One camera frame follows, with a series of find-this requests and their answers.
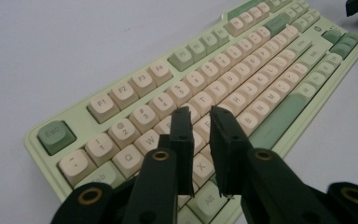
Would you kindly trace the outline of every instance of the cream keycap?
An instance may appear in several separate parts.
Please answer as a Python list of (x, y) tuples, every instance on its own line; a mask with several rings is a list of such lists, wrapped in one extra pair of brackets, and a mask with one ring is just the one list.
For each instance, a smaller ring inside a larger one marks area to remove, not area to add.
[(129, 119), (121, 119), (112, 125), (107, 133), (120, 148), (128, 146), (141, 136)]
[(223, 99), (228, 96), (228, 90), (226, 86), (223, 85), (223, 83), (221, 83), (220, 81), (215, 81), (211, 83), (205, 88), (204, 91), (212, 97), (215, 105), (219, 104)]
[(172, 73), (168, 65), (162, 61), (157, 60), (150, 64), (147, 72), (152, 76), (157, 86), (162, 85), (172, 78)]
[(130, 178), (141, 169), (144, 156), (134, 145), (129, 145), (118, 152), (112, 161), (126, 178)]
[(87, 109), (98, 123), (104, 123), (120, 111), (112, 98), (106, 94), (93, 97), (89, 101)]
[(139, 97), (147, 95), (157, 87), (153, 78), (146, 71), (139, 71), (132, 75), (129, 83)]
[(205, 77), (197, 71), (189, 73), (182, 81), (190, 88), (193, 95), (199, 93), (207, 86)]
[(120, 151), (107, 133), (100, 133), (96, 137), (90, 139), (86, 144), (85, 149), (98, 166), (101, 166), (106, 161), (112, 159), (112, 157)]
[(142, 154), (146, 155), (150, 150), (157, 148), (158, 140), (159, 134), (151, 129), (142, 134), (133, 144), (142, 152)]
[(152, 129), (159, 122), (156, 112), (149, 105), (138, 106), (130, 114), (129, 119), (141, 133)]
[(190, 99), (189, 103), (197, 109), (201, 116), (208, 113), (212, 106), (215, 105), (213, 98), (205, 91), (200, 91)]
[(84, 149), (66, 155), (59, 162), (59, 167), (72, 187), (97, 168)]
[(213, 164), (202, 154), (197, 154), (193, 159), (193, 181), (201, 187), (213, 173)]
[(171, 96), (162, 92), (149, 102), (150, 108), (158, 115), (159, 119), (165, 119), (177, 108)]
[(178, 81), (171, 85), (166, 91), (177, 106), (186, 103), (192, 96), (190, 88), (183, 81)]
[(115, 85), (109, 92), (110, 98), (117, 104), (120, 110), (136, 102), (139, 97), (128, 82)]

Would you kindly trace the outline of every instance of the white background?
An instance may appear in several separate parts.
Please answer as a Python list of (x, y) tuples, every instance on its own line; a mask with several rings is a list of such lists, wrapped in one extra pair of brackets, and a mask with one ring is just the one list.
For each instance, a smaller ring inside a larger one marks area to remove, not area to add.
[[(49, 223), (60, 206), (23, 145), (28, 130), (240, 3), (0, 0), (0, 223)], [(358, 14), (346, 18), (345, 1), (309, 3), (358, 32)], [(332, 182), (358, 184), (358, 62), (285, 160), (321, 191)]]

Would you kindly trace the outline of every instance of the keyboard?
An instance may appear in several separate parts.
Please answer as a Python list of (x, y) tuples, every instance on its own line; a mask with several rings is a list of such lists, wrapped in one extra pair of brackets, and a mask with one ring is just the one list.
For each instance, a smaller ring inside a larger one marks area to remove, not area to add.
[(61, 201), (89, 182), (137, 175), (191, 111), (195, 198), (178, 196), (178, 223), (233, 223), (241, 197), (220, 198), (209, 148), (212, 105), (231, 111), (254, 147), (284, 156), (358, 59), (358, 34), (304, 0), (251, 0), (201, 34), (37, 124), (25, 146)]

